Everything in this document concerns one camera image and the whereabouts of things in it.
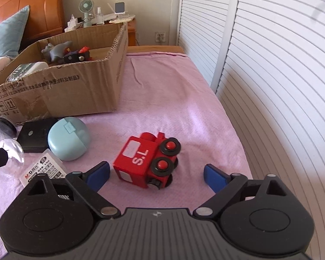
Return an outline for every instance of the blue pillow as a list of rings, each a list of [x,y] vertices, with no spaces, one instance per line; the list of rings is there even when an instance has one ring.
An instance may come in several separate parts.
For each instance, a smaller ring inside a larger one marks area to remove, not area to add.
[[[29,11],[28,5],[0,23],[0,57],[18,55]]]

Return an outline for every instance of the toy wheel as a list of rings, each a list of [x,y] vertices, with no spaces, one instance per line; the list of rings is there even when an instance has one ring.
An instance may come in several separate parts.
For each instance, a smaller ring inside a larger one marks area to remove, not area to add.
[[[171,175],[167,178],[167,182],[166,182],[165,187],[170,186],[171,183],[172,183],[172,181],[173,181],[173,177],[172,177],[172,174],[171,174]]]
[[[181,145],[176,138],[168,138],[161,143],[159,149],[167,156],[175,156],[180,153]]]
[[[150,170],[158,177],[168,176],[174,169],[174,163],[167,157],[157,157],[150,165]]]
[[[178,166],[178,158],[176,157],[176,160],[175,160],[175,162],[173,163],[173,165],[174,165],[174,167],[175,167],[175,169],[177,168],[177,166]]]

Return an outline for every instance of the blue gripper pad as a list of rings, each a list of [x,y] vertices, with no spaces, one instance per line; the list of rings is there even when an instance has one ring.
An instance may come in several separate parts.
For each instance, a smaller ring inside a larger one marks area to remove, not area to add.
[[[107,161],[102,161],[83,174],[84,181],[95,192],[97,192],[109,179],[110,167]]]
[[[203,178],[207,185],[217,193],[221,191],[230,181],[231,176],[219,170],[212,164],[206,164],[203,170]]]

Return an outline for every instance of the cardboard box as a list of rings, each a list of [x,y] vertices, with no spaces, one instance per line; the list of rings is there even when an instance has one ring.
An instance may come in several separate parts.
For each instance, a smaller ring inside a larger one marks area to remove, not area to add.
[[[5,83],[18,65],[43,61],[41,50],[48,43],[69,40],[71,50],[88,46],[96,52],[96,60],[52,66]],[[0,116],[20,124],[116,110],[127,42],[127,23],[120,23],[77,29],[30,45],[0,72]]]

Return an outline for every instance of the pink bed sheet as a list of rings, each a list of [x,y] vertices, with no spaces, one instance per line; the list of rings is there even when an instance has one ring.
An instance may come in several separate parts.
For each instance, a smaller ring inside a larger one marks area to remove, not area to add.
[[[142,132],[176,137],[182,144],[172,184],[154,191],[119,180],[114,170],[99,194],[122,213],[126,207],[186,207],[194,210],[214,193],[203,180],[205,164],[226,173],[251,177],[243,147],[217,97],[192,61],[183,54],[128,54],[118,111],[84,116],[91,147],[66,168],[87,171],[105,160],[114,161],[132,135]],[[26,165],[38,154],[27,153]],[[0,216],[22,190],[18,179],[0,173]],[[0,239],[0,257],[6,250]]]

